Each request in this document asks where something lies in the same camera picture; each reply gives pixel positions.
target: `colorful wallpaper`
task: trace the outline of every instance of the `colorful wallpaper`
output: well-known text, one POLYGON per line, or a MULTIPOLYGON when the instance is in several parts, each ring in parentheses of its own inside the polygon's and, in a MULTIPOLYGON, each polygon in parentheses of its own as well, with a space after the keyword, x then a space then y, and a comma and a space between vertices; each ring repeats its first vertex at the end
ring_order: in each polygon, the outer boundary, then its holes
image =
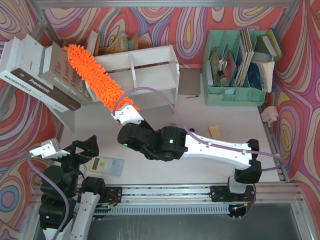
POLYGON ((274 133, 320 236, 320 0, 302 0, 290 22, 280 34, 283 58, 266 102, 277 106, 274 133))
MULTIPOLYGON (((24 38, 36 18, 24 0, 0 0, 0 50, 5 41, 24 38)), ((273 27, 282 8, 54 8, 46 14, 62 40, 83 44, 91 30, 101 35, 101 46, 110 45, 121 32, 129 38, 139 33, 139 47, 173 45, 183 67, 200 68, 210 29, 273 27)), ((281 33, 284 56, 277 66, 274 92, 279 120, 275 134, 286 158, 289 176, 303 189, 320 224, 320 40, 319 0, 301 1, 281 33)), ((34 144, 57 135, 61 124, 39 101, 17 91, 0 123, 0 239, 16 239, 24 211, 38 177, 18 157, 34 144)), ((45 168, 37 159, 37 166, 45 168)))
MULTIPOLYGON (((0 53, 6 41, 23 39, 37 22, 24 0, 0 0, 0 53)), ((0 94, 5 82, 0 80, 0 94)), ((18 159, 37 143, 57 137, 61 123, 40 101, 16 90, 0 122, 0 239, 21 238, 26 210, 32 191, 40 177, 29 167, 27 160, 18 159)), ((48 161, 34 158, 33 163, 44 170, 48 161)))
POLYGON ((100 46, 109 46, 125 32, 139 33, 139 48, 171 44, 181 65, 200 68, 210 29, 274 26, 281 7, 157 7, 157 8, 52 8, 46 9, 53 27, 68 43, 83 44, 90 32, 101 36, 100 46))

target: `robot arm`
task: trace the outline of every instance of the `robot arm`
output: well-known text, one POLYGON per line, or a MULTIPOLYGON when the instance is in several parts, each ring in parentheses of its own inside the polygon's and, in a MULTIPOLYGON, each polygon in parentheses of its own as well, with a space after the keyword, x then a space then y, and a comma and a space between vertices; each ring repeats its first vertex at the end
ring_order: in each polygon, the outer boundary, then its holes
MULTIPOLYGON (((165 126, 157 131, 153 130, 131 105, 123 106, 112 116, 123 125, 117 141, 141 152, 149 160, 168 162, 180 158, 199 157, 227 164, 234 168, 228 180, 228 190, 235 194, 243 194, 247 184, 255 184, 260 179, 261 163, 257 161, 256 154, 219 147, 259 151, 257 140, 251 139, 247 143, 230 143, 196 135, 199 139, 215 144, 208 146, 195 140, 182 128, 165 126)), ((73 197, 76 195, 79 167, 87 163, 91 157, 99 155, 97 137, 93 136, 86 141, 74 141, 64 150, 59 148, 57 140, 50 139, 43 142, 41 147, 31 150, 30 153, 33 157, 41 155, 42 158, 54 159, 61 163, 61 167, 54 165, 44 171, 44 174, 64 192, 69 203, 68 220, 56 239, 87 239, 97 203, 111 203, 113 200, 108 199, 102 178, 87 177, 82 182, 79 213, 71 231, 73 210, 76 205, 73 197), (76 147, 84 151, 76 154, 76 147)), ((52 239, 65 215, 65 204, 58 192, 44 179, 42 179, 41 190, 43 196, 39 209, 40 226, 44 229, 46 239, 52 239)))
POLYGON ((123 125, 117 141, 141 152, 149 160, 167 162, 180 158, 199 157, 227 164, 234 168, 228 183, 229 191, 235 194, 243 194, 247 184, 255 184, 260 179, 262 169, 261 163, 257 161, 257 154, 223 148, 259 151, 259 142, 255 139, 246 143, 230 143, 195 134, 199 139, 214 144, 214 146, 208 146, 195 140, 182 128, 165 126, 157 131, 153 130, 131 105, 124 105, 112 116, 123 125))

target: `stack of books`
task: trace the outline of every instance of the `stack of books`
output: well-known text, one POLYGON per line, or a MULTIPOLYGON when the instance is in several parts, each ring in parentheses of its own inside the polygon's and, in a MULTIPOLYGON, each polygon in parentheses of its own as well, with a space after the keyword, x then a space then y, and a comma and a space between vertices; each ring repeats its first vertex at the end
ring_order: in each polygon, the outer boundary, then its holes
POLYGON ((266 35, 257 37, 247 73, 250 87, 270 93, 275 64, 282 55, 281 45, 271 28, 266 35))
POLYGON ((30 35, 5 43, 0 78, 62 113, 92 102, 67 53, 56 43, 45 49, 30 35))
POLYGON ((245 83, 250 62, 254 55, 253 46, 248 28, 243 28, 240 32, 241 42, 238 56, 236 58, 236 65, 238 72, 235 76, 235 84, 242 87, 245 83))

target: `cardboard piece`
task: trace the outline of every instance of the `cardboard piece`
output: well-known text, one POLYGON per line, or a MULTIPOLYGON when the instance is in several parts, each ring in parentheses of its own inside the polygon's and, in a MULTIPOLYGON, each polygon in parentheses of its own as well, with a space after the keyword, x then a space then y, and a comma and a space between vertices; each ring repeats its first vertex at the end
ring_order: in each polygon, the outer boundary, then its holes
POLYGON ((219 130, 219 126, 218 125, 210 126, 209 127, 209 131, 210 131, 210 134, 212 136, 212 139, 215 139, 215 140, 221 140, 222 139, 222 135, 221 135, 221 132, 219 130))

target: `desk organizer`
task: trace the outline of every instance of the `desk organizer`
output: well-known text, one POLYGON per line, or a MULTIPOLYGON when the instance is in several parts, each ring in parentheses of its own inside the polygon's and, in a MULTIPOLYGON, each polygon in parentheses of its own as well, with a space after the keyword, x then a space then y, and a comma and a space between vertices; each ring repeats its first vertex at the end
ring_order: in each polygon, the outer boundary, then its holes
MULTIPOLYGON (((266 35, 266 31, 250 30, 250 38, 252 48, 255 49, 257 37, 266 35)), ((206 42, 203 61, 202 61, 202 80, 204 88, 204 99, 206 105, 216 106, 261 106, 265 101, 266 92, 260 89, 250 87, 248 78, 246 77, 244 85, 238 87, 233 79, 230 86, 208 86, 208 78, 210 76, 210 54, 216 47, 227 48, 236 62, 238 51, 240 48, 241 35, 240 30, 210 30, 208 40, 206 42), (224 94, 226 90, 233 89, 233 95, 224 94)))

